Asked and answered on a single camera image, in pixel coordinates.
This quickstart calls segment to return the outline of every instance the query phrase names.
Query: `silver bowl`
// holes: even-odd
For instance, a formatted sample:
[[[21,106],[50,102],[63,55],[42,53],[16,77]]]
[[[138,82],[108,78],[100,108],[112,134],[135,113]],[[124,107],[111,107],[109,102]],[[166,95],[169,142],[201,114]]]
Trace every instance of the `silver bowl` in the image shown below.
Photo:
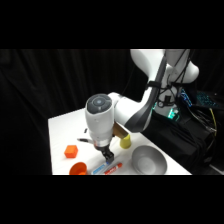
[[[150,146],[135,149],[132,164],[140,175],[164,175],[167,171],[167,162],[163,154]]]

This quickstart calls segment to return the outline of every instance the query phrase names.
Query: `black background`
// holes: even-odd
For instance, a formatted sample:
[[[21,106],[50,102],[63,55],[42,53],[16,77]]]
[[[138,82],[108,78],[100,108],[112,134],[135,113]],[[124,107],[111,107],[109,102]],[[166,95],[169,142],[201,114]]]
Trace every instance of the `black background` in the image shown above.
[[[224,50],[197,49],[198,89],[224,95]],[[48,119],[84,108],[97,93],[139,101],[147,82],[128,49],[1,49],[3,173],[51,174]]]

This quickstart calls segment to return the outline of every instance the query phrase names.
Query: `cable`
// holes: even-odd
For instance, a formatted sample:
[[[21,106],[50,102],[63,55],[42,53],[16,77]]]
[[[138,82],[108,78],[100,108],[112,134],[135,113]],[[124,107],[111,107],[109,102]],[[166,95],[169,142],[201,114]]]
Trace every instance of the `cable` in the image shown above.
[[[130,84],[130,81],[131,81],[131,79],[132,79],[132,76],[133,76],[133,74],[134,74],[134,70],[135,70],[135,68],[136,68],[136,65],[134,64],[134,67],[133,67],[132,72],[131,72],[131,76],[130,76],[130,78],[129,78],[129,80],[128,80],[128,83],[127,83],[127,85],[126,85],[124,91],[122,92],[121,96],[123,96],[124,93],[126,92],[128,86],[129,86],[129,84]]]
[[[211,114],[212,114],[212,117],[213,117],[213,120],[214,120],[214,125],[215,125],[215,130],[216,130],[215,137],[216,137],[217,136],[217,131],[218,131],[217,123],[216,123],[216,120],[215,120],[215,115],[214,115],[213,110],[211,108],[210,108],[210,111],[211,111]]]

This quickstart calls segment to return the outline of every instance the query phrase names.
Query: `table surface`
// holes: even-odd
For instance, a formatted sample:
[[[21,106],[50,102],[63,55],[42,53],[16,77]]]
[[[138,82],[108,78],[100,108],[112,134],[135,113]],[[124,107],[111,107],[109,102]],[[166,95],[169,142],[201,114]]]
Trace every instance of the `table surface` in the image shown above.
[[[77,138],[90,139],[88,131],[84,133],[85,129],[87,129],[84,109],[49,119],[48,126],[53,175],[68,175],[71,167],[78,162],[84,162],[87,165],[88,175],[90,175],[93,170],[105,162],[101,152],[97,151],[93,145],[77,141]],[[122,149],[120,147],[120,139],[117,137],[111,141],[110,149],[115,155],[115,160],[111,167],[118,163],[123,164],[121,169],[111,175],[138,175],[132,167],[131,158],[133,151],[142,145],[152,146],[164,155],[168,165],[165,175],[191,175],[142,134],[130,133],[130,135],[132,146],[129,149]],[[75,159],[67,159],[65,157],[64,151],[68,145],[76,145],[78,147],[79,152]]]

